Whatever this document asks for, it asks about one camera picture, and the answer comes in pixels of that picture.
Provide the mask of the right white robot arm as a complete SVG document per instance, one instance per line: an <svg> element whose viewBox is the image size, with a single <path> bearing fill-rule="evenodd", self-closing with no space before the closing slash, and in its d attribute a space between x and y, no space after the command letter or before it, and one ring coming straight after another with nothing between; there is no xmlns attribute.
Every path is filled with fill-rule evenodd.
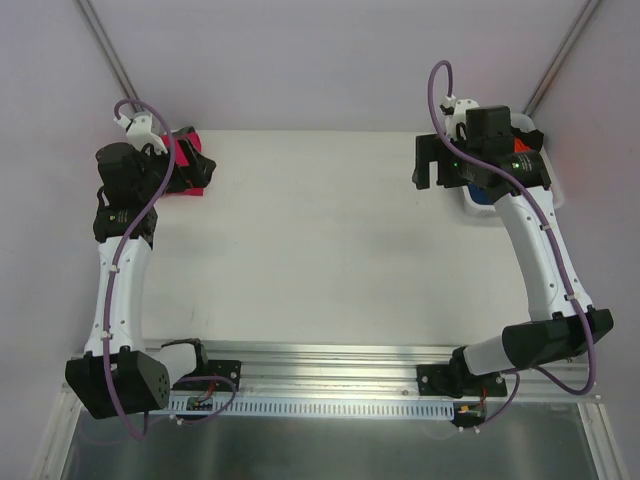
<svg viewBox="0 0 640 480"><path fill-rule="evenodd" d="M506 106L481 107L470 99L447 98L441 134L416 139L416 188L430 186L430 165L438 166L438 185L475 186L501 219L525 283L529 321L507 326L480 343L456 349L449 362L429 375L434 391L460 398L500 373L534 369L585 356L584 395L595 384L595 345L613 328L612 314L594 306L569 258L556 223L551 177L541 155L537 131L511 123Z"/></svg>

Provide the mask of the orange t shirt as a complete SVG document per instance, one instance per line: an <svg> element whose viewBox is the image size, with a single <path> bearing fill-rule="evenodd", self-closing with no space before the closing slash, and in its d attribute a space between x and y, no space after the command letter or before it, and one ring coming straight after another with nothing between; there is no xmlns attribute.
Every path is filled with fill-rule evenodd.
<svg viewBox="0 0 640 480"><path fill-rule="evenodd" d="M519 138L514 139L514 151L516 153L529 151L530 147L527 146L522 140Z"/></svg>

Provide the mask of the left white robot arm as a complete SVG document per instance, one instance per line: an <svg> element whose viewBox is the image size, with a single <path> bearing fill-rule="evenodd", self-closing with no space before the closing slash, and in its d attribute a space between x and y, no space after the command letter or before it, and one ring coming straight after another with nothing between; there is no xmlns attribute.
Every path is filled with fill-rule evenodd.
<svg viewBox="0 0 640 480"><path fill-rule="evenodd" d="M100 279L91 334L81 357L65 366L65 379L96 419L167 407L171 388L203 386L210 365L198 339L179 339L147 353L141 317L146 268L158 214L149 202L160 185L169 194L203 191L216 168L201 153L195 133L162 153L118 142L96 154L102 185L93 222Z"/></svg>

